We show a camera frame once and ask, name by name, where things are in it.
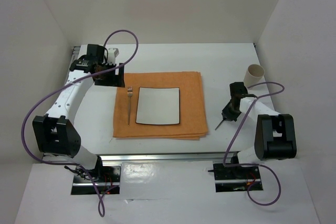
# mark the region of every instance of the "wall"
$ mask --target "wall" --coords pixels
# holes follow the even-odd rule
[[[46,0],[72,44],[120,28],[141,43],[256,42],[277,0]],[[116,43],[133,43],[120,35]]]
[[[13,223],[33,162],[21,144],[22,120],[63,84],[71,47],[43,0],[0,0],[0,31],[0,223]],[[38,154],[31,120],[26,136]]]
[[[275,107],[295,118],[303,172],[321,223],[334,223],[336,0],[279,0],[257,43]]]

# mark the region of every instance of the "cup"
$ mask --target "cup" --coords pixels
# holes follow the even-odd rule
[[[257,84],[260,79],[264,76],[265,70],[262,66],[258,64],[252,64],[248,66],[244,78],[245,87],[249,87],[251,85]]]

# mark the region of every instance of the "orange placemat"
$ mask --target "orange placemat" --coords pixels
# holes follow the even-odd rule
[[[118,88],[113,116],[114,137],[161,137],[198,140],[208,132],[202,78],[199,72],[126,73],[125,85],[133,87],[131,120],[128,120],[127,88]],[[140,87],[180,89],[180,117],[178,125],[137,124],[136,111]]]

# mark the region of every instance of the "purple cable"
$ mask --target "purple cable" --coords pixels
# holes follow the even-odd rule
[[[137,36],[136,36],[133,32],[131,32],[131,31],[129,31],[129,30],[125,30],[125,29],[114,31],[114,32],[111,33],[111,34],[108,36],[108,38],[106,39],[106,41],[105,41],[105,43],[104,43],[104,47],[106,46],[108,40],[109,40],[113,35],[115,35],[115,34],[117,34],[117,33],[122,33],[122,32],[131,34],[131,35],[134,37],[134,39],[135,39],[135,43],[136,43],[134,53],[132,54],[132,56],[131,56],[127,61],[125,61],[123,64],[120,64],[119,66],[116,66],[116,67],[114,67],[114,68],[107,69],[107,70],[104,70],[104,71],[100,71],[100,72],[97,72],[97,73],[90,74],[90,75],[88,75],[88,76],[81,77],[81,78],[79,78],[79,79],[73,81],[72,83],[69,83],[69,84],[67,84],[67,85],[64,85],[64,86],[61,87],[60,89],[58,89],[58,90],[56,90],[56,91],[54,91],[54,92],[52,92],[52,93],[46,95],[45,97],[43,97],[41,100],[39,100],[39,101],[38,101],[38,102],[37,102],[37,103],[36,103],[36,104],[35,104],[35,105],[28,111],[27,115],[25,116],[25,118],[24,118],[24,120],[23,120],[23,122],[22,122],[22,127],[21,127],[21,141],[22,141],[22,144],[23,144],[23,147],[24,147],[25,151],[26,151],[26,152],[28,153],[28,155],[31,156],[33,159],[35,159],[36,161],[39,161],[39,162],[41,162],[41,163],[48,164],[48,165],[78,165],[78,164],[75,164],[75,163],[56,163],[56,162],[44,161],[44,160],[42,160],[41,158],[38,158],[37,156],[35,156],[35,155],[29,150],[29,148],[28,148],[28,146],[27,146],[26,139],[25,139],[25,127],[26,127],[28,118],[29,118],[30,115],[33,113],[33,111],[34,111],[34,110],[35,110],[41,103],[43,103],[43,102],[44,102],[45,100],[47,100],[48,98],[52,97],[54,94],[57,94],[58,92],[61,92],[62,90],[66,89],[66,88],[70,87],[71,85],[73,85],[73,84],[75,84],[75,83],[77,83],[77,82],[79,82],[79,81],[82,81],[82,80],[84,80],[84,79],[86,79],[86,78],[95,77],[95,76],[99,76],[99,75],[101,75],[101,74],[105,74],[105,73],[114,71],[114,70],[116,70],[116,69],[119,69],[119,68],[125,66],[128,62],[130,62],[130,61],[134,58],[134,56],[137,54],[137,52],[138,52],[138,48],[139,48],[139,40],[138,40]],[[105,215],[105,207],[104,207],[104,203],[103,203],[103,200],[102,200],[103,197],[100,196],[99,191],[98,191],[98,188],[97,188],[95,182],[93,181],[91,175],[88,173],[88,171],[87,171],[84,167],[82,167],[82,166],[80,166],[80,167],[85,171],[85,173],[88,175],[88,177],[90,178],[90,180],[91,180],[91,182],[92,182],[92,185],[93,185],[93,187],[94,187],[94,190],[96,191],[96,193],[97,193],[97,195],[98,195],[98,198],[99,198],[99,204],[98,204],[98,211],[99,211],[99,214],[100,214],[101,217],[104,217],[104,215]]]
[[[226,149],[226,152],[225,152],[225,154],[224,154],[224,158],[223,158],[223,165],[224,165],[225,167],[236,167],[236,166],[244,166],[244,165],[248,165],[248,166],[260,166],[260,167],[263,167],[263,168],[268,169],[268,170],[274,175],[274,177],[275,177],[275,179],[276,179],[276,181],[277,181],[277,183],[278,183],[279,191],[278,191],[278,195],[277,195],[277,197],[276,197],[273,201],[271,201],[271,202],[269,202],[269,203],[259,203],[259,202],[255,201],[255,200],[251,197],[251,195],[250,195],[250,189],[251,189],[251,187],[252,187],[256,182],[252,183],[252,184],[247,188],[247,195],[248,195],[248,197],[250,198],[250,200],[251,200],[253,203],[257,204],[257,205],[260,205],[260,206],[270,206],[270,205],[273,205],[275,202],[277,202],[277,201],[279,200],[279,198],[280,198],[280,195],[281,195],[281,184],[280,184],[280,180],[279,180],[278,176],[276,175],[276,173],[275,173],[270,167],[268,167],[268,166],[266,166],[266,165],[262,165],[262,164],[249,164],[249,163],[246,163],[246,164],[226,164],[226,163],[225,163],[226,158],[227,158],[227,155],[229,154],[229,151],[230,151],[230,149],[231,149],[231,147],[232,147],[234,141],[236,140],[236,138],[237,138],[237,136],[238,136],[240,130],[242,129],[243,124],[245,123],[245,121],[246,121],[246,119],[247,119],[247,117],[248,117],[248,114],[250,113],[250,111],[251,111],[252,107],[254,106],[254,104],[255,104],[260,98],[263,98],[263,97],[269,97],[269,96],[271,96],[271,95],[279,94],[279,93],[282,93],[282,92],[285,90],[285,87],[284,87],[282,84],[279,84],[279,83],[277,83],[277,82],[273,82],[273,81],[266,81],[266,82],[258,83],[258,84],[252,85],[252,86],[250,86],[250,87],[248,87],[248,88],[250,89],[250,88],[253,88],[253,87],[255,87],[255,86],[262,85],[262,84],[275,84],[275,85],[280,86],[280,87],[281,87],[281,90],[280,90],[280,91],[277,91],[277,92],[274,92],[274,93],[270,93],[270,94],[263,94],[263,95],[257,97],[257,99],[255,99],[255,100],[252,102],[252,104],[250,105],[250,107],[249,107],[248,110],[246,111],[246,113],[245,113],[245,115],[244,115],[244,117],[243,117],[243,119],[242,119],[240,125],[238,126],[238,129],[237,129],[235,135],[232,137],[232,140],[231,140],[231,142],[229,143],[229,145],[228,145],[228,147],[227,147],[227,149]]]

